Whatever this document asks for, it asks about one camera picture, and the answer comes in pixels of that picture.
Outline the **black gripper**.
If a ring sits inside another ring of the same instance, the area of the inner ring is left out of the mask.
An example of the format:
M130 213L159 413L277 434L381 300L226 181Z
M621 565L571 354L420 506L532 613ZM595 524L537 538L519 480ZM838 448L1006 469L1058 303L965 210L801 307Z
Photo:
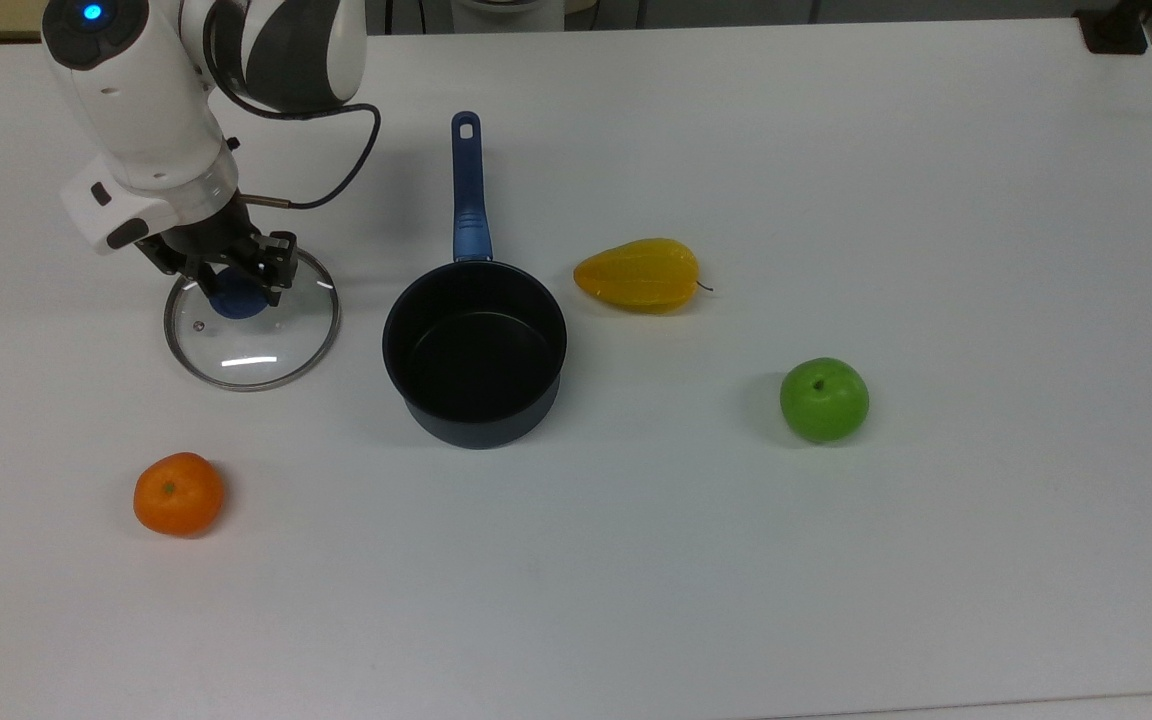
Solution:
M221 288L217 266L237 266L255 278L268 306L278 306L291 288L300 262L296 234L262 234L236 199L200 222L151 234L134 247L160 272L196 283L209 300Z

